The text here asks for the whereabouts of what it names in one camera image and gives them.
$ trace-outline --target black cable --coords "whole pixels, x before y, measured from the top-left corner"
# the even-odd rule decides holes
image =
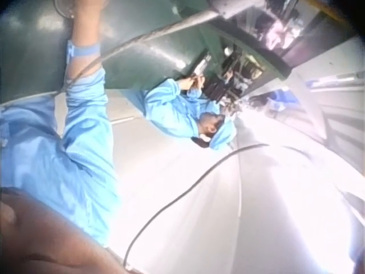
[[[214,165],[212,165],[207,171],[204,172],[203,175],[201,175],[201,177],[198,179],[198,181],[196,181],[189,189],[187,189],[184,193],[182,193],[181,195],[179,195],[177,198],[175,198],[175,200],[171,201],[170,203],[168,203],[167,205],[165,205],[163,208],[161,208],[159,211],[157,211],[156,214],[154,214],[147,222],[146,224],[142,227],[142,229],[137,233],[137,235],[133,238],[133,240],[131,241],[131,243],[129,244],[127,251],[125,253],[125,257],[123,260],[123,267],[125,268],[127,266],[127,260],[128,260],[128,256],[129,253],[131,252],[131,249],[133,247],[133,245],[136,243],[136,241],[138,240],[138,238],[141,236],[141,234],[145,231],[145,229],[162,213],[164,212],[166,209],[168,209],[169,207],[173,206],[175,203],[177,203],[179,200],[181,200],[183,197],[187,196],[187,194],[189,194],[194,188],[196,188],[201,181],[203,181],[203,179],[205,179],[214,169],[216,169],[218,166],[220,166],[223,162],[225,162],[226,160],[228,160],[229,158],[231,158],[232,156],[239,154],[241,152],[244,151],[248,151],[248,150],[253,150],[255,148],[261,148],[261,147],[268,147],[271,146],[270,144],[265,144],[265,143],[260,143],[260,144],[253,144],[251,146],[246,146],[246,147],[241,147],[235,151],[232,151],[230,154],[228,154],[227,156],[224,156],[222,159],[220,159],[217,163],[215,163]],[[310,156],[308,154],[306,154],[305,152],[298,150],[297,148],[294,147],[288,147],[288,146],[280,146],[282,148],[287,148],[293,151],[296,151],[302,155],[304,155],[305,157],[310,159]]]

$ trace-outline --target cable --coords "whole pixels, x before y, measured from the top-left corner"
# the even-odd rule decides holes
[[[65,85],[54,94],[54,97],[58,96],[59,94],[66,92],[67,89],[72,86],[77,80],[79,80],[85,73],[87,73],[91,68],[93,68],[95,65],[97,65],[99,62],[104,62],[110,57],[116,55],[117,53],[128,49],[129,47],[138,44],[138,43],[144,43],[146,41],[174,33],[179,30],[187,29],[192,26],[200,25],[202,23],[205,23],[207,21],[210,21],[214,18],[217,18],[219,14],[212,10],[205,10],[200,13],[194,14],[182,21],[179,21],[177,23],[173,23],[171,25],[168,25],[166,27],[162,27],[157,30],[153,30],[148,34],[139,35],[135,38],[132,38],[131,40],[128,40],[110,50],[100,55],[100,57],[96,58],[94,61],[92,61],[89,65],[87,65],[73,80],[69,81],[68,83],[65,83]]]
[[[270,144],[265,144],[265,143],[260,143],[260,144],[253,144],[251,146],[246,146],[246,147],[242,147],[239,148],[233,152],[231,152],[230,154],[228,154],[227,156],[224,156],[222,159],[220,159],[217,163],[215,163],[214,165],[212,165],[207,171],[204,172],[203,175],[201,175],[201,177],[198,179],[198,181],[196,181],[189,189],[187,189],[185,192],[183,192],[181,195],[179,195],[177,198],[175,198],[174,200],[172,200],[170,203],[168,203],[167,205],[165,205],[163,208],[161,208],[159,211],[157,211],[157,213],[155,213],[147,222],[146,224],[142,227],[142,229],[137,233],[137,235],[133,238],[133,240],[131,241],[131,243],[129,244],[127,251],[125,253],[125,257],[123,260],[123,267],[125,268],[127,266],[127,260],[128,260],[128,256],[129,253],[131,252],[131,249],[133,247],[133,245],[136,243],[136,241],[138,240],[138,238],[141,236],[141,234],[146,230],[146,228],[162,213],[164,212],[166,209],[168,209],[169,207],[173,206],[175,203],[177,203],[179,200],[181,200],[182,198],[184,198],[185,196],[187,196],[187,194],[189,194],[191,191],[193,191],[194,188],[196,188],[213,170],[215,170],[218,166],[220,166],[223,162],[227,161],[229,158],[231,158],[232,156],[239,154],[241,152],[244,151],[249,151],[249,150],[253,150],[255,148],[261,148],[261,147],[268,147],[271,146]],[[304,155],[305,157],[309,158],[308,154],[306,154],[305,152],[298,150],[294,147],[288,147],[288,146],[280,146],[282,148],[287,148],[293,151],[296,151],[302,155]]]

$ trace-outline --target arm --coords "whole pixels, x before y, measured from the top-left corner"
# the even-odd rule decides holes
[[[161,120],[171,109],[170,102],[180,95],[179,84],[173,79],[167,79],[144,98],[145,117],[148,120]]]
[[[76,1],[74,30],[68,47],[68,80],[76,77],[100,55],[99,50],[95,49],[99,44],[102,5],[103,1]],[[73,54],[75,47],[81,50],[94,49],[89,54],[80,56]],[[68,113],[63,135],[64,151],[70,160],[69,163],[64,161],[64,165],[67,163],[67,169],[74,173],[72,178],[75,187],[82,186],[85,199],[92,201],[88,210],[101,226],[91,233],[101,244],[107,241],[110,222],[119,202],[112,158],[112,127],[106,111],[108,98],[104,93],[104,77],[105,71],[99,63],[68,89]]]

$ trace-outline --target blue scrub suit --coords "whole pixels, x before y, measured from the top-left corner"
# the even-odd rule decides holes
[[[173,79],[167,79],[151,91],[121,90],[146,119],[162,132],[175,137],[198,137],[197,120],[204,112],[220,113],[216,102],[200,99],[201,90],[192,89],[186,95]]]
[[[101,68],[67,91],[62,137],[52,95],[0,107],[1,187],[23,190],[102,246],[120,204],[104,78]]]

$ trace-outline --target hand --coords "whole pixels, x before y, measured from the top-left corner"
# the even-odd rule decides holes
[[[223,77],[226,79],[226,80],[230,80],[232,77],[233,77],[233,71],[232,70],[229,70],[227,71]]]
[[[181,90],[190,90],[192,85],[194,84],[194,81],[195,79],[193,77],[189,77],[185,79],[180,79],[176,82]]]
[[[193,87],[201,90],[204,87],[205,77],[200,75],[194,77],[194,84]]]

